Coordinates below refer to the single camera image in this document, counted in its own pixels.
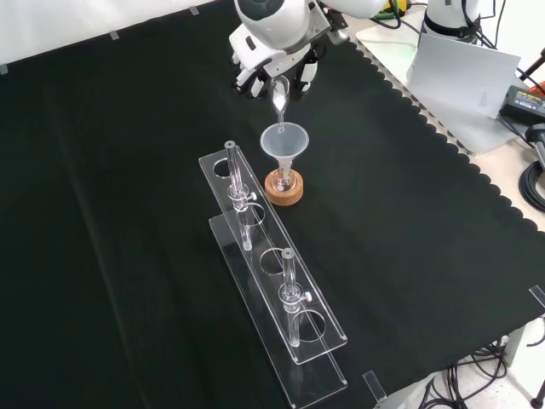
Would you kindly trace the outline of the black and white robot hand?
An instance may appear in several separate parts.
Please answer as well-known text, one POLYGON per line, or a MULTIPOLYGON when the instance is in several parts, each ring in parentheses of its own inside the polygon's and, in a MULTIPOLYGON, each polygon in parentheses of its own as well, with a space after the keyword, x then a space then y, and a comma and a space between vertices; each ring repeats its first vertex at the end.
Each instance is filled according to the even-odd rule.
POLYGON ((235 66, 233 88, 239 95, 264 97, 272 79, 284 76, 290 95, 301 99, 309 90, 318 70, 317 45, 308 44, 293 54, 271 49, 240 25, 230 36, 231 64, 235 66))

